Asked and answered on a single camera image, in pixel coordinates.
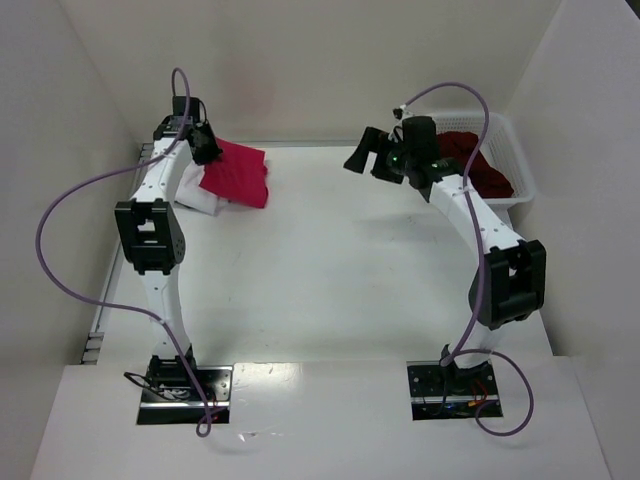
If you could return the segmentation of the bright red t shirt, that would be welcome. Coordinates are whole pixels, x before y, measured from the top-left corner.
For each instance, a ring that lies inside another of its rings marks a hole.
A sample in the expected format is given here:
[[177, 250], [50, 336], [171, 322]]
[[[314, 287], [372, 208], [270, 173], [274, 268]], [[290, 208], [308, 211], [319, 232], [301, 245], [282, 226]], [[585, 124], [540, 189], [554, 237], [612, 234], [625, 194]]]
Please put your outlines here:
[[264, 209], [269, 198], [266, 153], [223, 139], [218, 145], [222, 153], [204, 167], [199, 187], [232, 203]]

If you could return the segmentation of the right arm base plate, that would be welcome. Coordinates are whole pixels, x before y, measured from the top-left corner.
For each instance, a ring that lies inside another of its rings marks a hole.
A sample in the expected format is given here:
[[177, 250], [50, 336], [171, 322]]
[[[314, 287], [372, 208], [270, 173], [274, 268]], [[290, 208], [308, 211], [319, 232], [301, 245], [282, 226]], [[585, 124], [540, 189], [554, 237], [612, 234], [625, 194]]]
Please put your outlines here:
[[414, 421], [473, 419], [503, 416], [492, 365], [462, 370], [451, 364], [413, 362], [407, 365]]

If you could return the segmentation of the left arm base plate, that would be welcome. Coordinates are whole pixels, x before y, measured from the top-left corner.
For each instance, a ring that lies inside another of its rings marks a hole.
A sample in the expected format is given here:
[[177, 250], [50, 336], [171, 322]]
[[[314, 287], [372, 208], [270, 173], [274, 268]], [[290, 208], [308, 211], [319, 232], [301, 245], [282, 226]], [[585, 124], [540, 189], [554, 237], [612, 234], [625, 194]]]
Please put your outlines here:
[[[228, 424], [231, 409], [231, 366], [202, 367], [195, 370], [205, 399], [212, 410], [212, 423]], [[139, 403], [137, 425], [194, 425], [205, 419], [204, 402], [188, 375], [160, 377], [147, 374]]]

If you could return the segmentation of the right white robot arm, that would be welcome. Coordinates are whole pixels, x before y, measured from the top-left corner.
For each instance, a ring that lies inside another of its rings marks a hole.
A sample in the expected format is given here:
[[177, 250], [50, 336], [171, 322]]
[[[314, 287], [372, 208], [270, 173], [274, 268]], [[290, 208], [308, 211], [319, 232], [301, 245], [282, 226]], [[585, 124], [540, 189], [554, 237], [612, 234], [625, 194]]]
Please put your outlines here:
[[546, 250], [505, 225], [486, 203], [468, 171], [473, 158], [457, 154], [451, 135], [439, 134], [429, 116], [403, 119], [393, 131], [367, 127], [345, 169], [400, 184], [409, 182], [478, 256], [469, 288], [471, 320], [440, 366], [449, 386], [468, 380], [488, 363], [502, 329], [528, 319], [544, 303]]

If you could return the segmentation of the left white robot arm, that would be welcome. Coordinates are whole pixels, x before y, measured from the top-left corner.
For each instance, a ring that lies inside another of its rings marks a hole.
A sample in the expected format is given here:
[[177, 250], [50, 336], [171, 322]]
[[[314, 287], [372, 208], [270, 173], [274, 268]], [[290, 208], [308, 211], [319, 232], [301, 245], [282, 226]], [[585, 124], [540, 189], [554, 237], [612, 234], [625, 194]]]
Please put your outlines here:
[[164, 400], [185, 401], [196, 396], [197, 367], [179, 298], [186, 240], [174, 203], [186, 169], [216, 160], [221, 149], [197, 97], [174, 95], [172, 113], [153, 139], [141, 184], [129, 200], [116, 204], [115, 219], [125, 259], [142, 280], [156, 335], [141, 385]]

